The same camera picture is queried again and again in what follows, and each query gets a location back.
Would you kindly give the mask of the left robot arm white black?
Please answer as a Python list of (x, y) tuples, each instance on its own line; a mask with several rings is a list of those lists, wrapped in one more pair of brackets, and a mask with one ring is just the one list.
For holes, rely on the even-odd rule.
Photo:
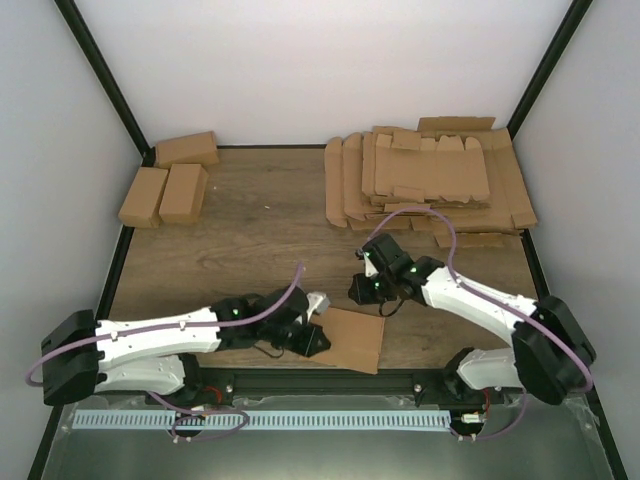
[(312, 321), (329, 305), (322, 292), (294, 288), (136, 322), (98, 320), (90, 310), (77, 311), (41, 343), (43, 400), (59, 406), (97, 393), (150, 391), (191, 404), (204, 392), (196, 354), (267, 342), (310, 358), (331, 347)]

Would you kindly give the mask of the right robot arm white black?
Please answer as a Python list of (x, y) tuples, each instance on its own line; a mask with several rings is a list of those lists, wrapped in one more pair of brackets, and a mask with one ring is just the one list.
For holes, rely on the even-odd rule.
[(592, 388), (597, 358), (568, 305), (548, 295), (535, 300), (472, 281), (433, 257), (412, 259), (389, 234), (357, 250), (364, 270), (354, 275), (348, 296), (358, 305), (413, 301), (454, 314), (505, 342), (505, 347), (466, 347), (443, 370), (447, 396), (465, 403), (484, 389), (523, 389), (559, 405)]

